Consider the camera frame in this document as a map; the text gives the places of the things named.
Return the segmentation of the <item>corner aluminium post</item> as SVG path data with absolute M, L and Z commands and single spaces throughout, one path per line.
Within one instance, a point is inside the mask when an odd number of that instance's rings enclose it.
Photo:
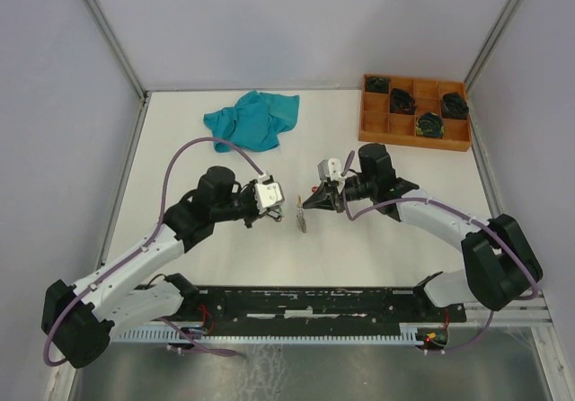
M 98 31 L 103 36 L 107 46 L 109 47 L 112 56 L 118 64 L 123 75 L 127 78 L 132 90 L 140 100 L 145 100 L 147 97 L 147 90 L 141 83 L 139 77 L 133 66 L 131 65 L 128 56 L 122 48 L 115 31 L 112 29 L 108 18 L 106 17 L 102 5 L 99 0 L 82 0 L 86 6 L 93 22 L 95 23 Z
M 491 26 L 484 43 L 464 79 L 464 84 L 468 92 L 472 91 L 477 79 L 486 67 L 491 55 L 518 12 L 523 1 L 524 0 L 507 0 L 503 5 L 495 23 Z

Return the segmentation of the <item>left status led board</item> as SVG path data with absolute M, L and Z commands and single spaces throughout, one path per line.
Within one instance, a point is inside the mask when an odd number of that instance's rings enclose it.
M 215 325 L 192 325 L 192 326 L 184 326 L 183 330 L 188 334 L 201 334 L 203 336 L 210 335 L 214 330 Z

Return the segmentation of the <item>dark rolled sock yellow-patterned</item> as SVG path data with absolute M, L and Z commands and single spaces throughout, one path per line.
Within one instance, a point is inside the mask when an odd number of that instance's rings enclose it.
M 423 138 L 443 138 L 445 123 L 435 112 L 427 111 L 416 119 L 415 134 Z

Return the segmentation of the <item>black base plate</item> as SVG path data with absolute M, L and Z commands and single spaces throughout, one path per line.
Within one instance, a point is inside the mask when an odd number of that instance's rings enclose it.
M 401 324 L 464 323 L 464 305 L 435 307 L 420 288 L 200 286 L 169 317 L 214 324 L 210 335 L 399 334 Z

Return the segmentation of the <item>teal cloth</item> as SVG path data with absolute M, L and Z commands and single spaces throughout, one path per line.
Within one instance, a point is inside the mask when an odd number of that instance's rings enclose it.
M 214 138 L 220 138 L 253 152 L 265 152 L 279 145 L 279 134 L 297 124 L 300 97 L 250 91 L 236 104 L 203 117 Z

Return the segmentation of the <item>left corner aluminium post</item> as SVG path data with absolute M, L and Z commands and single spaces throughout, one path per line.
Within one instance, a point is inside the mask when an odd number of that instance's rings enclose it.
M 115 31 L 112 29 L 108 18 L 106 17 L 102 5 L 99 0 L 82 0 L 86 6 L 93 22 L 95 23 L 98 31 L 103 36 L 107 46 L 109 47 L 112 56 L 118 64 L 123 75 L 127 78 L 132 90 L 140 100 L 145 100 L 147 97 L 147 90 L 141 83 L 139 77 L 133 66 L 131 65 L 128 56 L 122 48 Z

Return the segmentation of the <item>metal keyring holder yellow tip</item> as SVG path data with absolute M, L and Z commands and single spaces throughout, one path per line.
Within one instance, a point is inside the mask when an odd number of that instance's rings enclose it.
M 296 226 L 301 233 L 307 232 L 307 225 L 305 221 L 305 211 L 303 201 L 300 195 L 296 198 Z

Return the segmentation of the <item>dark rolled sock right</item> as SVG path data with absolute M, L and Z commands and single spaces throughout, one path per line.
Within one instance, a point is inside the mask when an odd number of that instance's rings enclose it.
M 466 120 L 469 107 L 464 97 L 459 93 L 446 93 L 441 99 L 441 112 L 444 118 Z

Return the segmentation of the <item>right status led board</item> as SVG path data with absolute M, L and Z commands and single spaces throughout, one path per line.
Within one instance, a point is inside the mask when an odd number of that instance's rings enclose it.
M 445 330 L 428 332 L 423 338 L 424 346 L 429 349 L 444 349 L 448 343 L 448 333 Z

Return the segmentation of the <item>dark rolled sock top-left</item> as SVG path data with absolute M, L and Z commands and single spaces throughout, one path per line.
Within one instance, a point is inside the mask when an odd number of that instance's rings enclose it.
M 366 76 L 365 91 L 372 94 L 388 94 L 391 79 L 387 76 Z

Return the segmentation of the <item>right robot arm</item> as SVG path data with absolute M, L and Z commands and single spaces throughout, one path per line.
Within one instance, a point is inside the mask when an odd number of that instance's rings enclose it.
M 385 145 L 369 143 L 318 165 L 319 186 L 304 209 L 331 210 L 354 221 L 370 212 L 418 227 L 453 246 L 463 269 L 437 272 L 420 282 L 413 313 L 432 321 L 445 307 L 476 300 L 500 311 L 515 300 L 532 300 L 543 270 L 518 222 L 508 214 L 485 218 L 446 204 L 398 176 Z

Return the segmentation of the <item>status led board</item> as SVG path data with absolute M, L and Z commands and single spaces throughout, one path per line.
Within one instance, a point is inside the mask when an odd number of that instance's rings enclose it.
M 423 338 L 424 346 L 429 349 L 444 349 L 448 343 L 448 333 L 445 330 L 428 332 Z
M 214 330 L 215 325 L 192 325 L 192 326 L 184 326 L 183 330 L 188 334 L 201 334 L 203 336 L 210 335 Z

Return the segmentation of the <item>wooden compartment tray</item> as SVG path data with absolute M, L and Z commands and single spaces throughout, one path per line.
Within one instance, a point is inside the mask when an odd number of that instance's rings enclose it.
M 468 103 L 465 84 L 431 78 L 387 76 L 391 79 L 388 94 L 365 91 L 365 74 L 361 86 L 358 139 L 363 142 L 384 143 L 398 146 L 422 147 L 451 151 L 467 151 L 472 145 L 470 109 L 466 120 L 444 118 L 441 99 L 446 93 L 456 92 Z M 417 103 L 414 115 L 390 112 L 390 93 L 393 88 L 408 91 Z M 415 134 L 415 121 L 427 111 L 435 112 L 445 123 L 443 138 L 423 138 Z

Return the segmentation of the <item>right corner aluminium post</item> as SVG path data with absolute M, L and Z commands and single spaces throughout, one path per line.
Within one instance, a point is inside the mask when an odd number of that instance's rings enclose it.
M 472 91 L 477 79 L 486 67 L 491 55 L 518 12 L 523 1 L 524 0 L 507 0 L 503 5 L 495 23 L 491 26 L 484 43 L 464 79 L 464 84 L 468 92 Z

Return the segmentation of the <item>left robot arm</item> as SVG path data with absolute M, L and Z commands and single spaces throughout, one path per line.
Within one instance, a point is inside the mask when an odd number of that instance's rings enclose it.
M 240 185 L 232 170 L 210 167 L 195 189 L 159 218 L 152 232 L 104 267 L 71 284 L 57 280 L 46 290 L 40 327 L 47 336 L 44 361 L 81 369 L 112 339 L 152 320 L 194 317 L 198 290 L 179 273 L 146 290 L 138 285 L 167 263 L 207 239 L 221 222 L 246 227 L 264 217 L 280 220 L 285 194 L 272 175 Z

